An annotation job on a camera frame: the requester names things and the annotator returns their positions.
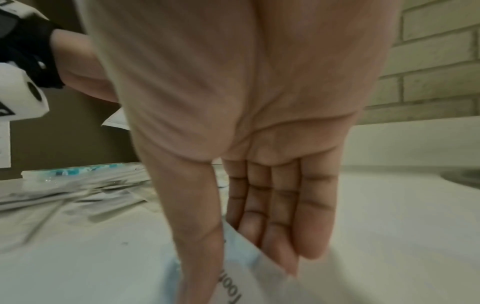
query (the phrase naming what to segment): wall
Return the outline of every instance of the wall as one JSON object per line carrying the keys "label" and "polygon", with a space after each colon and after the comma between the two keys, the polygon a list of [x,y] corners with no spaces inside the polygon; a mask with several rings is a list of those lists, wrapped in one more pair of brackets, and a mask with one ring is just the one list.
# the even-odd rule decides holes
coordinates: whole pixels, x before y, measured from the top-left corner
{"label": "wall", "polygon": [[405,0],[359,124],[479,115],[479,0]]}
{"label": "wall", "polygon": [[[65,29],[81,31],[70,1],[37,0],[36,4]],[[127,131],[100,126],[118,104],[69,89],[45,90],[45,94],[47,115],[11,123],[12,168],[0,170],[0,179],[18,178],[23,170],[137,160]]]}

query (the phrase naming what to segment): brown wall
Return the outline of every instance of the brown wall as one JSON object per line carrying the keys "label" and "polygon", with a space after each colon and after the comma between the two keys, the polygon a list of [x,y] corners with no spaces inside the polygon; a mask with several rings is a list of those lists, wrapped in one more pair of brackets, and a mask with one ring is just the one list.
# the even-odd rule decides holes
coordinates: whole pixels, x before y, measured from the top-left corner
{"label": "brown wall", "polygon": [[[37,8],[66,30],[81,31],[70,0],[36,0]],[[39,119],[11,122],[10,169],[0,179],[23,170],[136,161],[128,131],[101,127],[118,104],[69,89],[45,90],[50,112]]]}

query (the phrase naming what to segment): brick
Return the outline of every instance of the brick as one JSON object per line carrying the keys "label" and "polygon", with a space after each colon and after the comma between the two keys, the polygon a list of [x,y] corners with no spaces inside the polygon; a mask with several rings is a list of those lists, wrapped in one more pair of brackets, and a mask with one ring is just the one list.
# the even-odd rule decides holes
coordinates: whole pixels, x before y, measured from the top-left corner
{"label": "brick", "polygon": [[398,78],[379,80],[370,98],[370,106],[395,103],[400,101]]}
{"label": "brick", "polygon": [[403,9],[411,9],[434,1],[436,0],[405,0],[403,2]]}
{"label": "brick", "polygon": [[403,39],[426,37],[480,24],[480,1],[451,0],[403,15]]}
{"label": "brick", "polygon": [[379,124],[387,122],[429,120],[476,115],[474,101],[447,100],[424,104],[406,104],[379,109],[366,109],[357,124]]}
{"label": "brick", "polygon": [[479,63],[405,76],[404,98],[414,101],[480,94],[479,79]]}
{"label": "brick", "polygon": [[473,59],[473,36],[460,33],[393,47],[382,75],[444,66]]}

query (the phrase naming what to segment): black wristband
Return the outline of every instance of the black wristband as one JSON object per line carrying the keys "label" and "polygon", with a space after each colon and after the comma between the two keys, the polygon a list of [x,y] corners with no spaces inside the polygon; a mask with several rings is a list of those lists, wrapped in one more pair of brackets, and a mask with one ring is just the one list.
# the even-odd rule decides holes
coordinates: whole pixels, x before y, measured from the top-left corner
{"label": "black wristband", "polygon": [[24,19],[9,15],[17,21],[7,35],[0,37],[0,60],[15,62],[39,87],[61,89],[64,83],[50,47],[52,32],[60,27],[37,15]]}

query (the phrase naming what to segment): person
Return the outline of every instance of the person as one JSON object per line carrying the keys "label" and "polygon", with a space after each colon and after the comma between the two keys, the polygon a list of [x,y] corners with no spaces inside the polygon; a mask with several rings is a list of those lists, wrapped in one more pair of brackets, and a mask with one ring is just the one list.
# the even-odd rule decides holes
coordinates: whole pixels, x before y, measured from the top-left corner
{"label": "person", "polygon": [[[300,257],[324,254],[343,143],[381,72],[400,1],[77,4],[171,226],[179,301],[207,303],[222,268],[217,157],[239,233],[291,274]],[[89,43],[79,58],[60,45],[66,84],[116,100]]]}

